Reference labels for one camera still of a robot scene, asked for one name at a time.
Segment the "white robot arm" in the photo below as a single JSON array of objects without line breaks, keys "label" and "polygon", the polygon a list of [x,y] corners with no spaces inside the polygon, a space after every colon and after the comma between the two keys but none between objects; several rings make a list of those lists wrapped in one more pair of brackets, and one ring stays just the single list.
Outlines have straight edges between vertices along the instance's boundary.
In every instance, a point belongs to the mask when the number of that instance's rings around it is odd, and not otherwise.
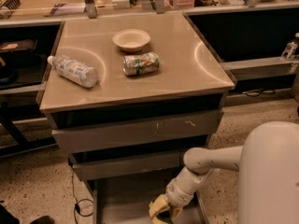
[{"label": "white robot arm", "polygon": [[299,125],[271,121],[239,147],[189,149],[184,167],[149,204],[153,224],[173,224],[220,169],[238,171],[237,224],[299,224]]}]

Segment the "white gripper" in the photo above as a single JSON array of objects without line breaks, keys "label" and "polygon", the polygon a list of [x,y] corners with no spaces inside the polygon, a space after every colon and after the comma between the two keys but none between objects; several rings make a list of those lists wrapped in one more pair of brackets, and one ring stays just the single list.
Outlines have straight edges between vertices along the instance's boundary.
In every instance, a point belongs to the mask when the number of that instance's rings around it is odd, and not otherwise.
[{"label": "white gripper", "polygon": [[186,193],[176,183],[169,183],[165,194],[149,203],[149,217],[153,220],[158,214],[168,212],[171,221],[174,221],[181,214],[182,207],[188,205],[192,198],[192,194]]}]

